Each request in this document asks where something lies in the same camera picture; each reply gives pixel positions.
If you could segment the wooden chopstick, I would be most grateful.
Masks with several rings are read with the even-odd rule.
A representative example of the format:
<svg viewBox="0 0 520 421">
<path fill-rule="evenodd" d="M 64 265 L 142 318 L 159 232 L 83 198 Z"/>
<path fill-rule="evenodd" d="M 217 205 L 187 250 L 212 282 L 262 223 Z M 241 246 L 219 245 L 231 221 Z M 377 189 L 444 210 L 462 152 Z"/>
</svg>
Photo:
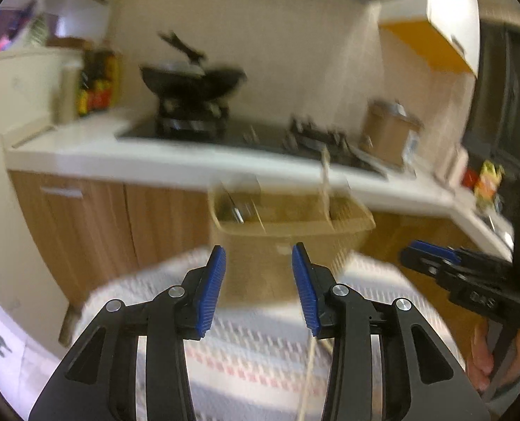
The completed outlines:
<svg viewBox="0 0 520 421">
<path fill-rule="evenodd" d="M 330 217 L 330 181 L 329 181 L 329 169 L 330 169 L 330 154 L 327 146 L 323 146 L 321 151 L 321 164 L 322 164 L 322 180 L 320 188 L 320 201 L 321 211 L 324 219 L 327 222 L 331 222 Z"/>
<path fill-rule="evenodd" d="M 304 377 L 304 384 L 301 392 L 300 403 L 298 406 L 298 413 L 296 420 L 304 421 L 306 415 L 306 409 L 308 408 L 308 398 L 310 391 L 311 376 L 314 367 L 315 354 L 316 354 L 317 340 L 314 336 L 309 338 L 308 344 L 308 362 L 306 362 L 306 371 Z"/>
</svg>

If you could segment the white kitchen countertop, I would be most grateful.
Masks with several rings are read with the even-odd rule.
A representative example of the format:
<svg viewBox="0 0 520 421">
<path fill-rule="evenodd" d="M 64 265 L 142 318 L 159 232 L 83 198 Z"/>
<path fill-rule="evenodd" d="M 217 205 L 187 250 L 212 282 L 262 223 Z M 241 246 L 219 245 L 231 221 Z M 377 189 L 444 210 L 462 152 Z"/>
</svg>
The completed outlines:
<svg viewBox="0 0 520 421">
<path fill-rule="evenodd" d="M 0 135 L 5 165 L 17 171 L 201 191 L 219 183 L 317 185 L 321 180 L 322 166 L 312 160 L 248 148 L 121 138 L 136 123 L 125 109 L 65 126 L 54 126 L 46 117 L 15 123 Z M 471 193 L 445 189 L 422 169 L 413 175 L 390 170 L 371 174 L 332 165 L 329 178 L 332 185 L 349 186 L 375 211 L 448 217 L 483 252 L 511 260 L 506 240 L 475 215 Z"/>
</svg>

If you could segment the yellow oil bottle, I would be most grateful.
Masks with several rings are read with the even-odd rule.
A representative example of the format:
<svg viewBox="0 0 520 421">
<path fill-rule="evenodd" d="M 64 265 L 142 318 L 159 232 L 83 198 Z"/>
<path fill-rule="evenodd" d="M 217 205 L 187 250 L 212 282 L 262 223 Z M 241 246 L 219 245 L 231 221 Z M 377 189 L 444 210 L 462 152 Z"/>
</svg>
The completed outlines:
<svg viewBox="0 0 520 421">
<path fill-rule="evenodd" d="M 493 206 L 504 175 L 505 170 L 502 165 L 495 165 L 489 160 L 482 164 L 479 178 L 474 187 L 476 207 L 479 211 L 486 211 Z"/>
</svg>

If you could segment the striped woven table mat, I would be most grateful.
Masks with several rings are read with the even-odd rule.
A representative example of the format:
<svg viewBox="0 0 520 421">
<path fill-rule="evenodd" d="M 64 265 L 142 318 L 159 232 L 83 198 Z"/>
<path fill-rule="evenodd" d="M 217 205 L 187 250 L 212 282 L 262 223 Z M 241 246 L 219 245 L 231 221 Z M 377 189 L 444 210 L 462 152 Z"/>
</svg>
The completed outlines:
<svg viewBox="0 0 520 421">
<path fill-rule="evenodd" d="M 209 250 L 198 247 L 95 290 L 70 333 L 72 342 L 107 301 L 120 299 L 133 305 L 152 300 L 208 258 Z M 352 252 L 337 279 L 366 299 L 386 304 L 410 299 L 464 368 L 443 319 L 400 269 Z M 317 344 L 306 400 L 311 340 L 297 300 L 251 309 L 221 308 L 219 302 L 205 338 L 185 342 L 197 420 L 320 420 L 331 355 L 325 344 Z"/>
</svg>

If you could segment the dark window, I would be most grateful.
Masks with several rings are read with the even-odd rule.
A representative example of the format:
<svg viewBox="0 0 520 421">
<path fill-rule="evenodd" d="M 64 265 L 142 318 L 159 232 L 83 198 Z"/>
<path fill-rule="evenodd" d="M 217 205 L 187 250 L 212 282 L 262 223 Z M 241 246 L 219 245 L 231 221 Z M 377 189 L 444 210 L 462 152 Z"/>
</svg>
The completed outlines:
<svg viewBox="0 0 520 421">
<path fill-rule="evenodd" d="M 520 27 L 480 22 L 478 79 L 462 143 L 472 157 L 520 170 Z"/>
</svg>

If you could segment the brown rice cooker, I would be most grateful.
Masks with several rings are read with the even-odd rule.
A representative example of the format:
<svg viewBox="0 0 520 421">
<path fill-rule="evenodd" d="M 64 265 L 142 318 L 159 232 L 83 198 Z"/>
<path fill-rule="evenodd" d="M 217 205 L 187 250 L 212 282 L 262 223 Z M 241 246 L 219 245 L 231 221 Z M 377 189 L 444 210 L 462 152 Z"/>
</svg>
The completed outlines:
<svg viewBox="0 0 520 421">
<path fill-rule="evenodd" d="M 368 102 L 358 148 L 385 165 L 404 170 L 420 142 L 423 122 L 398 101 Z"/>
</svg>

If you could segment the beige plastic utensil basket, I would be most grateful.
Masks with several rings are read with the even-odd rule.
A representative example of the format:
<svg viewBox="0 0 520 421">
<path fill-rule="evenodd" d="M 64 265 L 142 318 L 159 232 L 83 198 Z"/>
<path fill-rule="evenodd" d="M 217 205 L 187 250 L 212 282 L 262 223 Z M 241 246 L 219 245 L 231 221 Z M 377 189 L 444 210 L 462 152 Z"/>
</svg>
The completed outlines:
<svg viewBox="0 0 520 421">
<path fill-rule="evenodd" d="M 304 244 L 310 259 L 344 272 L 376 224 L 346 187 L 243 182 L 209 189 L 210 241 L 225 249 L 223 307 L 265 306 L 297 299 L 292 249 Z"/>
</svg>

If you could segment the black gas stove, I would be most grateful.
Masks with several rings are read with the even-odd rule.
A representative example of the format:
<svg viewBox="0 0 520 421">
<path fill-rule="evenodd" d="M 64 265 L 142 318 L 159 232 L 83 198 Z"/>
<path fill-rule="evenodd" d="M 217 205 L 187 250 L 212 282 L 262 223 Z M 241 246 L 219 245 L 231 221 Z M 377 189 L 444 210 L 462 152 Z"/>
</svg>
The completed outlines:
<svg viewBox="0 0 520 421">
<path fill-rule="evenodd" d="M 323 129 L 310 119 L 291 116 L 285 126 L 232 116 L 220 102 L 182 103 L 164 100 L 157 114 L 116 134 L 118 139 L 204 143 L 320 161 L 324 152 L 332 165 L 360 170 L 384 179 L 385 173 L 362 160 L 337 129 Z"/>
</svg>

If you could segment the sauce bottles group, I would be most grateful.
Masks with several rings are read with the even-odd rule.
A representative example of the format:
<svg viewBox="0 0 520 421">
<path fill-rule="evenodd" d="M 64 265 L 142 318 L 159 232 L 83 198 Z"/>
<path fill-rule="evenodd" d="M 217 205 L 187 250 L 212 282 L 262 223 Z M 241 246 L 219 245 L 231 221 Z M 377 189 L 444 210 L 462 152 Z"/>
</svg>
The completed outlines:
<svg viewBox="0 0 520 421">
<path fill-rule="evenodd" d="M 117 104 L 121 67 L 122 55 L 109 43 L 84 51 L 76 100 L 79 117 L 108 110 Z"/>
</svg>

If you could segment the black wok with lid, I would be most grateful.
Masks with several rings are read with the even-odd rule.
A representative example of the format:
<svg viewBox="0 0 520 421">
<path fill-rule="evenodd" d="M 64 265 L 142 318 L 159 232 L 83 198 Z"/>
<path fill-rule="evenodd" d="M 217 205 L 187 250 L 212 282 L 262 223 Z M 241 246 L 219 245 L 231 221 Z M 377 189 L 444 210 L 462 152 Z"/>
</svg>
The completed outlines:
<svg viewBox="0 0 520 421">
<path fill-rule="evenodd" d="M 162 66 L 139 67 L 144 84 L 161 100 L 213 102 L 229 96 L 248 80 L 241 67 L 205 67 L 205 53 L 185 44 L 174 32 L 157 35 L 187 58 Z"/>
</svg>

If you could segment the white yellow wall cabinet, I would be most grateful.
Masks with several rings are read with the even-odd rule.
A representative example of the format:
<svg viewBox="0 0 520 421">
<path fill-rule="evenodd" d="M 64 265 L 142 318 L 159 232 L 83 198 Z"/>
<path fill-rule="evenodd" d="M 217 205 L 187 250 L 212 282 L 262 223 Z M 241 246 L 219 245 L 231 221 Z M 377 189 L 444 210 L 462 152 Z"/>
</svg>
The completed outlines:
<svg viewBox="0 0 520 421">
<path fill-rule="evenodd" d="M 478 74 L 478 0 L 383 0 L 378 24 L 434 71 Z"/>
</svg>

